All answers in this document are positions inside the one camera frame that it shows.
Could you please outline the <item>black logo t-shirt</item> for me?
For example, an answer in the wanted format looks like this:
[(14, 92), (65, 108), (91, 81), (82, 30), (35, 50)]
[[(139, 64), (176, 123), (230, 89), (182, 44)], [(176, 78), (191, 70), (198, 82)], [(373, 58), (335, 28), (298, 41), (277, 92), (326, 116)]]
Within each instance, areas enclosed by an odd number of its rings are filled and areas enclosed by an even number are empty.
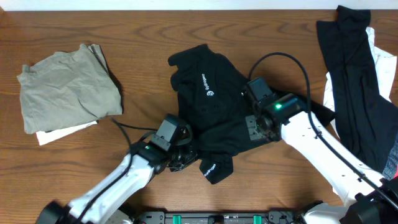
[(211, 184), (233, 173), (234, 156), (281, 140), (279, 134), (250, 139), (246, 117), (252, 115), (252, 104), (242, 96), (249, 80), (227, 57), (202, 44), (173, 54), (168, 63), (177, 67), (170, 82), (178, 115), (191, 126), (200, 171)]

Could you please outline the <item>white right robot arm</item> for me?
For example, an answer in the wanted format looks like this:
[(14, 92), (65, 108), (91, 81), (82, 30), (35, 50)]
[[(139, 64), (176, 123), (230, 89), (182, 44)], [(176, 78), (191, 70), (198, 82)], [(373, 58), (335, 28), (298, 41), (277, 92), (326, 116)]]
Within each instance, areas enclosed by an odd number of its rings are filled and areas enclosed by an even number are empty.
[(300, 98), (293, 94), (244, 97), (257, 131), (301, 153), (343, 202), (340, 207), (314, 203), (297, 215), (296, 223), (397, 223), (397, 180), (386, 180), (352, 155)]

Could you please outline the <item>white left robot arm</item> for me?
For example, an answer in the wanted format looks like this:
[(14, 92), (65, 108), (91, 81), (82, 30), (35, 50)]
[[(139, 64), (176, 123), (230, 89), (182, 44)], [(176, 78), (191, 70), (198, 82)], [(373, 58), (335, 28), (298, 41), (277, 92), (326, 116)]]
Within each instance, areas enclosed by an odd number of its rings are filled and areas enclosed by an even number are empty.
[(106, 223), (111, 215), (134, 193), (144, 188), (165, 168), (180, 171), (197, 159), (197, 150), (190, 144), (170, 145), (168, 151), (151, 142), (131, 144), (122, 163), (98, 185), (66, 206), (50, 202), (36, 222), (44, 223)]

